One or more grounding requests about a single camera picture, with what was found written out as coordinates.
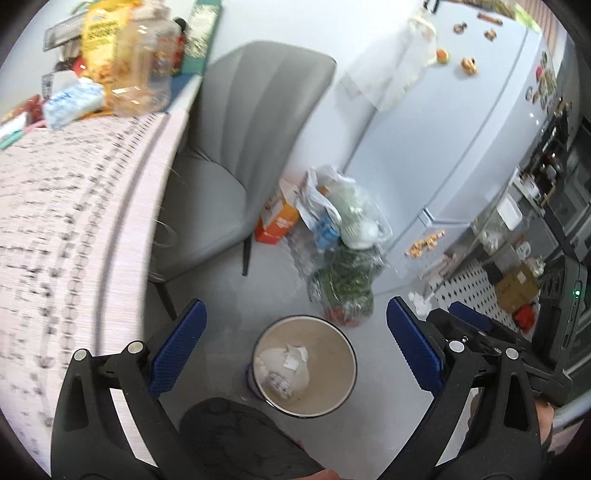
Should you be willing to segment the person's right hand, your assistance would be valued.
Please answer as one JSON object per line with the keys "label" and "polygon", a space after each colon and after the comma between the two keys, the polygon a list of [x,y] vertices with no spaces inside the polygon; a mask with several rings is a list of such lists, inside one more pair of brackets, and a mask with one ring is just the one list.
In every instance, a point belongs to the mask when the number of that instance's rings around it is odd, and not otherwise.
{"label": "person's right hand", "polygon": [[553,406],[543,399],[535,401],[536,413],[540,430],[540,440],[544,444],[551,435],[555,410]]}

